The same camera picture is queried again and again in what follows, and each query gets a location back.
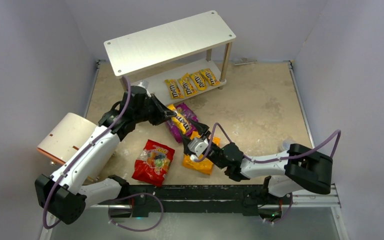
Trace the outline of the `purple gummy candy bag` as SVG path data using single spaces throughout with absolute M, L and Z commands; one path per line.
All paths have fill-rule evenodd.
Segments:
M 190 120 L 194 120 L 197 122 L 199 121 L 196 114 L 185 103 L 180 103 L 175 107 L 182 109 L 182 114 L 189 120 L 189 122 L 190 122 Z M 167 126 L 168 130 L 170 131 L 171 135 L 174 137 L 176 142 L 182 143 L 182 133 L 179 131 L 179 129 L 176 127 L 176 125 L 172 122 L 172 120 L 169 119 L 168 121 L 166 121 L 165 125 Z M 195 130 L 196 130 L 196 128 L 192 125 L 192 132 Z

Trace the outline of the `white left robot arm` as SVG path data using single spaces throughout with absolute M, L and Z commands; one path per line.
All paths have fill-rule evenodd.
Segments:
M 43 208 L 44 227 L 50 229 L 48 213 L 69 225 L 85 209 L 127 196 L 129 183 L 117 175 L 89 185 L 84 185 L 84 182 L 93 170 L 110 158 L 136 124 L 149 122 L 157 126 L 175 115 L 144 88 L 134 86 L 131 92 L 125 91 L 123 99 L 103 114 L 88 140 L 67 163 L 50 176 L 41 174 L 35 180 L 38 203 Z

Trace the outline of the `orange gummy candy bag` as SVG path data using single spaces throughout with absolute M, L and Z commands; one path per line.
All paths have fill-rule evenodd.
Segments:
M 190 135 L 191 140 L 194 137 L 199 137 L 199 134 L 197 131 L 193 131 L 192 134 Z M 221 139 L 219 137 L 213 137 L 212 141 L 213 141 L 212 145 L 217 145 L 218 147 L 220 146 Z M 185 155 L 185 154 L 183 155 L 182 165 L 185 168 L 195 170 L 206 175 L 212 174 L 213 166 L 214 166 L 214 164 L 207 158 L 201 162 L 194 162 L 190 159 L 188 155 Z

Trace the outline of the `red gummy candy bag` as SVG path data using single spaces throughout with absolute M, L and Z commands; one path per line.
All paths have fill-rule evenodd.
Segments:
M 148 139 L 134 162 L 134 180 L 161 187 L 174 159 L 175 150 Z

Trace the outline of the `yellow M&M candy bag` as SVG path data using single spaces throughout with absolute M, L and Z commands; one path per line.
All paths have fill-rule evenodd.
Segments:
M 206 91 L 208 86 L 205 82 L 205 79 L 203 78 L 202 74 L 197 71 L 189 75 L 193 83 L 195 84 L 196 88 L 199 91 Z

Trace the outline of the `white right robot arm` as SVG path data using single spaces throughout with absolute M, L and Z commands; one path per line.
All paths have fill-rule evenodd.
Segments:
M 341 137 L 339 129 L 314 148 L 292 143 L 282 152 L 247 156 L 233 141 L 223 147 L 213 143 L 215 130 L 208 125 L 194 120 L 190 123 L 198 136 L 183 135 L 182 144 L 184 154 L 195 163 L 208 159 L 235 182 L 264 177 L 265 191 L 278 198 L 299 190 L 319 195 L 331 192 L 333 156 Z

